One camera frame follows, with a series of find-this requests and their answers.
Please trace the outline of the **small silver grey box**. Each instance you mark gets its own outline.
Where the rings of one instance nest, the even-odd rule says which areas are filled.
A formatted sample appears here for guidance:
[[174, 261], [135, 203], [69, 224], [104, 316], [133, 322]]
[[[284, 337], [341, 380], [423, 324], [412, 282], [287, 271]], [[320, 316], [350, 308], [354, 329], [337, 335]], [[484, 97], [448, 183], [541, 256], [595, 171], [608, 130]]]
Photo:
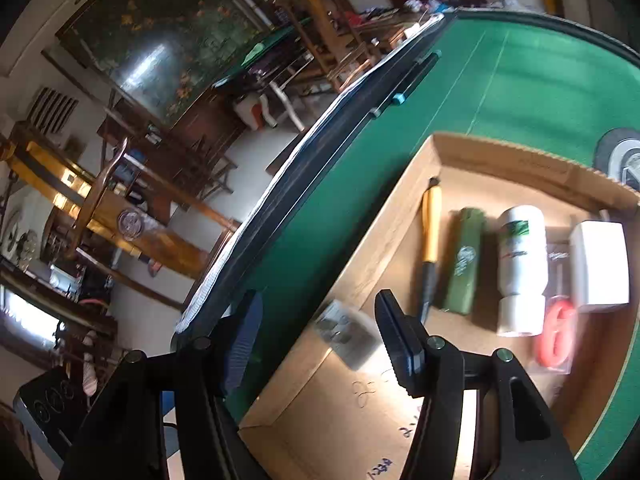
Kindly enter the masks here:
[[320, 338], [351, 370], [359, 370], [382, 344], [375, 322], [363, 310], [331, 301], [312, 323]]

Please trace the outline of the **black teal tipped rod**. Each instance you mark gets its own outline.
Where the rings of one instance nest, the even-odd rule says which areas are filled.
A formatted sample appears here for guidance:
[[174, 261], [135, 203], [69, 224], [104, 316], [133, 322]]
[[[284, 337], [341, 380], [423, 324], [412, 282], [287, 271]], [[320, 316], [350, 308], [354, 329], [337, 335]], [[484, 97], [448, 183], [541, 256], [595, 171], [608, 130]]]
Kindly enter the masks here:
[[398, 84], [396, 84], [396, 87], [390, 96], [390, 102], [393, 105], [404, 104], [409, 99], [409, 96], [411, 96], [411, 93], [416, 90], [416, 87], [434, 68], [441, 56], [442, 52], [436, 50], [431, 52], [425, 58], [416, 60], [410, 70], [408, 70], [405, 76], [403, 76]]
[[407, 70], [407, 73], [399, 79], [398, 83], [394, 85], [394, 88], [386, 94], [382, 102], [370, 109], [369, 114], [373, 118], [378, 118], [390, 105], [398, 106], [404, 104], [429, 69], [430, 66], [427, 63], [413, 64]]

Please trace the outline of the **olive green lighter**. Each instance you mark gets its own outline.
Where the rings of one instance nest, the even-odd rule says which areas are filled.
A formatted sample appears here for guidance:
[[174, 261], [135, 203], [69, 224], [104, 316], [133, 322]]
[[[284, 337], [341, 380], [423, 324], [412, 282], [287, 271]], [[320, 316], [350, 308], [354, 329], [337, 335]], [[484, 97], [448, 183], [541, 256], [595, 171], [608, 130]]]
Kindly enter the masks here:
[[454, 225], [456, 244], [442, 304], [444, 311], [464, 316], [472, 311], [485, 226], [486, 216], [481, 209], [460, 210]]

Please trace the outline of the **wooden chair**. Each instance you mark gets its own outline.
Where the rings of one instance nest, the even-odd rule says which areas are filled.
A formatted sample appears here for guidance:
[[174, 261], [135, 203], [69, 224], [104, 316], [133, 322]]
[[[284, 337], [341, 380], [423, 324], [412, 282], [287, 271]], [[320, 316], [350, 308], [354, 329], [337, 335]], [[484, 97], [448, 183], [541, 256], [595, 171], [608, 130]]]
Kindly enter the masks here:
[[376, 51], [349, 21], [341, 0], [276, 0], [312, 56], [300, 84], [325, 80], [342, 93], [378, 62]]

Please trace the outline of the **round mahjong table control panel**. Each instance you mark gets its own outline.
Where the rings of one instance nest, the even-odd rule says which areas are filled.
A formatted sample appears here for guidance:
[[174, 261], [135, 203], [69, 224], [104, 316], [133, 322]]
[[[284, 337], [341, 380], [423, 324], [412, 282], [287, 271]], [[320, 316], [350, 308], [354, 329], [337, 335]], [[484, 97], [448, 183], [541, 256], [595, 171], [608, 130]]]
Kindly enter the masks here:
[[631, 128], [608, 130], [596, 145], [593, 168], [639, 191], [640, 132]]

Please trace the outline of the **large floral wall painting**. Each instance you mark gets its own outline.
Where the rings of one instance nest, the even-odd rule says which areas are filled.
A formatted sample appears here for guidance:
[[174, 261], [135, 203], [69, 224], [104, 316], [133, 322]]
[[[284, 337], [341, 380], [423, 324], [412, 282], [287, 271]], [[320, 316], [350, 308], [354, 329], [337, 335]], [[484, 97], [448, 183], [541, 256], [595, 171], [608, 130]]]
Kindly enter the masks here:
[[56, 36], [171, 128], [264, 29], [240, 0], [89, 0]]

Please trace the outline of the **cardboard box tray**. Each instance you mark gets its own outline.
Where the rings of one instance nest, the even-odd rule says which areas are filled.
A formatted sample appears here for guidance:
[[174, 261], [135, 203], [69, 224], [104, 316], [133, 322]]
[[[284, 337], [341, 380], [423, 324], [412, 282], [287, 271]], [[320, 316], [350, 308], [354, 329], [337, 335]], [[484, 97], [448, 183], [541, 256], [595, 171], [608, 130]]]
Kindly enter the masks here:
[[[438, 132], [426, 140], [390, 192], [329, 291], [366, 313], [375, 294], [390, 289], [401, 307], [418, 298], [422, 235], [420, 206], [428, 180], [442, 186], [440, 266], [454, 260], [457, 216], [475, 207], [486, 214], [486, 237], [473, 310], [433, 308], [427, 330], [463, 351], [510, 349], [524, 365], [534, 357], [528, 338], [497, 332], [498, 219], [532, 205], [544, 214], [548, 239], [565, 243], [578, 223], [607, 211], [625, 229], [631, 277], [639, 279], [639, 195], [602, 172], [513, 143]], [[622, 390], [638, 339], [639, 304], [587, 313], [578, 323], [570, 374], [540, 374], [535, 385], [552, 408], [577, 463], [599, 467], [615, 455], [628, 427], [614, 424], [612, 405]], [[384, 351], [351, 370], [306, 328], [240, 423], [250, 452], [275, 479], [396, 479], [413, 439], [421, 403], [396, 382]]]

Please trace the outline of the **yellow black pen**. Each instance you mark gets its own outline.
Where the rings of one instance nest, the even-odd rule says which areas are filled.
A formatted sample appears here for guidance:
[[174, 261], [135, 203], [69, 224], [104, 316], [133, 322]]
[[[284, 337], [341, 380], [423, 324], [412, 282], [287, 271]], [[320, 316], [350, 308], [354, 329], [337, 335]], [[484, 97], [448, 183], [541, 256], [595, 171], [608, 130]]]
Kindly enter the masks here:
[[422, 196], [421, 220], [423, 231], [422, 286], [419, 318], [426, 323], [437, 286], [439, 228], [442, 216], [442, 188], [439, 177], [431, 177]]

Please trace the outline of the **white power adapter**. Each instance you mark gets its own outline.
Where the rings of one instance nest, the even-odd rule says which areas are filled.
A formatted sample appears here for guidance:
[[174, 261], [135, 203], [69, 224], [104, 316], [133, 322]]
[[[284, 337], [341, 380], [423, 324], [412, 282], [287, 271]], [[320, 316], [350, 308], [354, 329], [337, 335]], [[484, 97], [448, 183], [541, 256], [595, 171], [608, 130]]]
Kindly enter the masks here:
[[629, 304], [630, 284], [623, 226], [584, 221], [570, 233], [570, 270], [575, 307], [604, 312]]

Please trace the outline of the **white cylindrical bottle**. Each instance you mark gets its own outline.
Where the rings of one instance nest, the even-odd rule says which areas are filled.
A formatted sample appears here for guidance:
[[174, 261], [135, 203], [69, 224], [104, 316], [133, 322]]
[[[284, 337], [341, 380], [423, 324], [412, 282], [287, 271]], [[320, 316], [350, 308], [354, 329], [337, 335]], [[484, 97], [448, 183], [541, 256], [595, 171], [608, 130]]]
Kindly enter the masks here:
[[548, 276], [544, 214], [532, 205], [506, 210], [499, 218], [498, 229], [499, 336], [541, 334]]

